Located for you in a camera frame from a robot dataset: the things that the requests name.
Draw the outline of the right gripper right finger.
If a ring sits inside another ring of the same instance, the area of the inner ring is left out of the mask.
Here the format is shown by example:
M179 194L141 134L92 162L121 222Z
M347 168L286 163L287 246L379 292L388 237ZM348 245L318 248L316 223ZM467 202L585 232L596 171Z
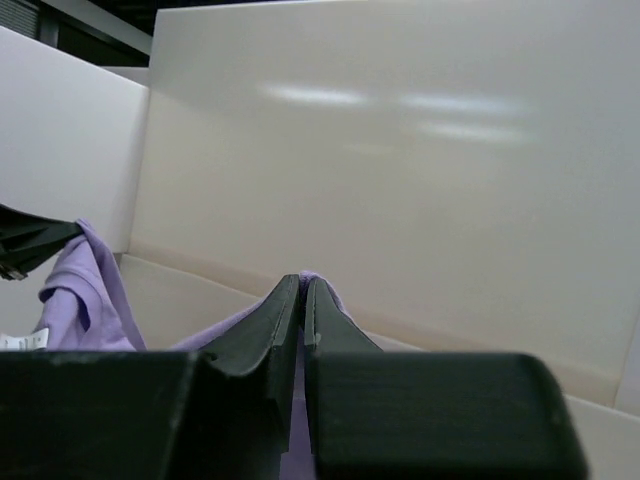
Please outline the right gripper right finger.
M560 386L514 352L389 352L320 279L305 305L305 393L322 479L585 479Z

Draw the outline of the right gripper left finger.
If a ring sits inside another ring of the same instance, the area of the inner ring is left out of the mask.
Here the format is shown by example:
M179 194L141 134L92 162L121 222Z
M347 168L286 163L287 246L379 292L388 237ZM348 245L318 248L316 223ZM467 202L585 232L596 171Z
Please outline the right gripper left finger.
M300 278L199 349L174 457L177 479L276 479L289 445Z

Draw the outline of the purple t shirt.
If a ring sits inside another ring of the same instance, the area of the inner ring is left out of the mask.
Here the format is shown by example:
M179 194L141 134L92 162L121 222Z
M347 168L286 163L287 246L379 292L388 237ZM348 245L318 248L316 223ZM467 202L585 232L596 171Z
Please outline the purple t shirt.
M113 254L86 222L83 234L69 241L49 274L39 298L43 304L39 330L48 332L47 347L65 351L145 351L133 319L124 284ZM303 271L300 278L300 313L289 445L281 456L276 479L316 478L315 458L307 419L303 323L309 293L324 283L320 275ZM181 340L178 352L198 352L258 307L248 309Z

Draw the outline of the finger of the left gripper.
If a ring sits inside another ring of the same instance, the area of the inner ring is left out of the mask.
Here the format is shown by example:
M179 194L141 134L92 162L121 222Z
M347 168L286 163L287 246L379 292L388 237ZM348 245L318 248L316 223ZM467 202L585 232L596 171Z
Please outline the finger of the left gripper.
M1 205L1 278L21 281L82 235L75 222L40 217Z

